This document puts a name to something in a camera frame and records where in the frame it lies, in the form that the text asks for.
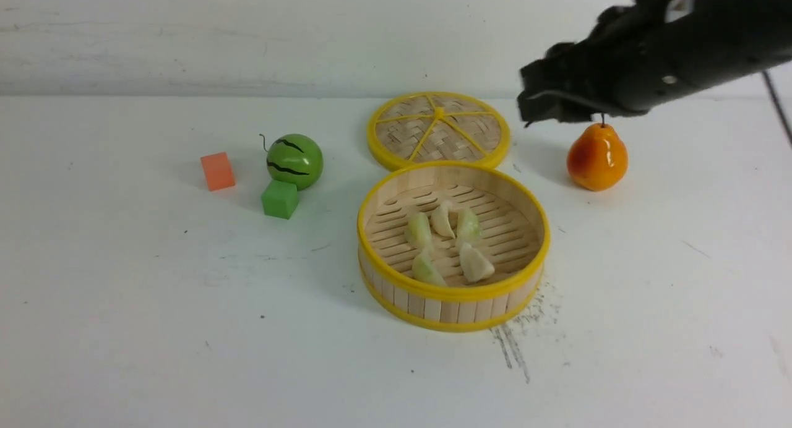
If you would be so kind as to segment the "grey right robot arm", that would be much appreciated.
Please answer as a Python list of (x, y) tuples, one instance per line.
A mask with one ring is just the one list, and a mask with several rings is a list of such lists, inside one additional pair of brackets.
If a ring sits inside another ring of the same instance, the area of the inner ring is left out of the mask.
[(526, 124), (642, 117), (790, 61), (791, 0), (634, 0), (520, 70)]

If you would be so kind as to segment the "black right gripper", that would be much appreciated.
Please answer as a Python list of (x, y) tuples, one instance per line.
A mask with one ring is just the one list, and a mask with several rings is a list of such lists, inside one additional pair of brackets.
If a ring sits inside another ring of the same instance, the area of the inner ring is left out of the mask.
[(520, 70), (526, 124), (640, 117), (790, 61), (791, 0), (635, 0)]

